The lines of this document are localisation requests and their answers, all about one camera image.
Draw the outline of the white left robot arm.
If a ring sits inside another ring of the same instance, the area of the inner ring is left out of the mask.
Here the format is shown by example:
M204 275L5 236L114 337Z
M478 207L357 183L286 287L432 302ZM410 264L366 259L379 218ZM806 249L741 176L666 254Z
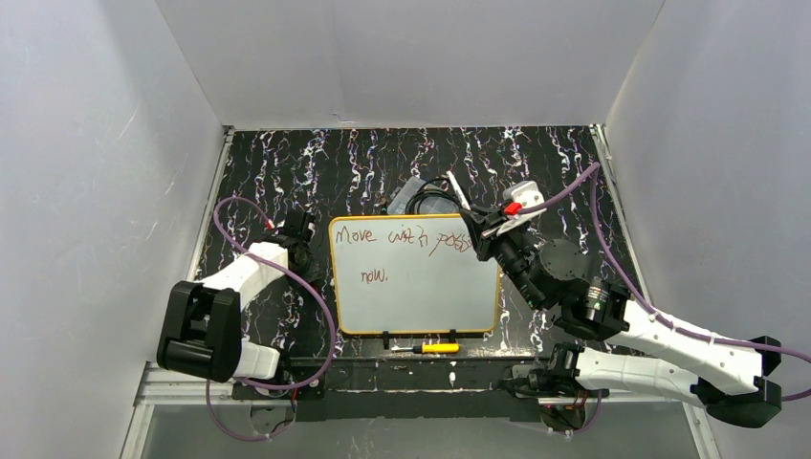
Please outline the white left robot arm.
M170 290L156 353L163 369L218 383L270 381L281 361L273 347L249 341L242 313L272 284L291 272L311 282L316 262L309 250L315 219L292 210L222 270Z

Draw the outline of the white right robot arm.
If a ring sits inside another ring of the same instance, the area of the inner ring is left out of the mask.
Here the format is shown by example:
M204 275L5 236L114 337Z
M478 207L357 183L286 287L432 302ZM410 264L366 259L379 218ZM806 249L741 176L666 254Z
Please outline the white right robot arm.
M768 379L780 363L774 339L734 346L689 323L650 313L627 288L600 276L595 256L561 239L535 247L525 225L514 225L502 209L473 207L461 216L477 258L494 260L530 308L558 309L555 325L584 342L637 352L615 355L559 343L544 368L501 382L505 390L525 397L638 392L691 404L718 421L747 428L765 426L780 413L781 388Z

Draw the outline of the white whiteboard marker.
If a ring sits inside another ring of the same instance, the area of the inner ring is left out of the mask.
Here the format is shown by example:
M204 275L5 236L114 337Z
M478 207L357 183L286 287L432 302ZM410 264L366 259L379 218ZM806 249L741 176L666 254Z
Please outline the white whiteboard marker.
M446 173L446 176L447 176L447 179L449 181L449 185L450 185L451 189L453 190L456 198L459 201L460 208L462 208L464 210L470 210L471 206L470 206L469 200L468 200L468 198L467 198L467 196L465 194L465 191L459 185L459 183L456 180L453 172L451 170L449 170Z

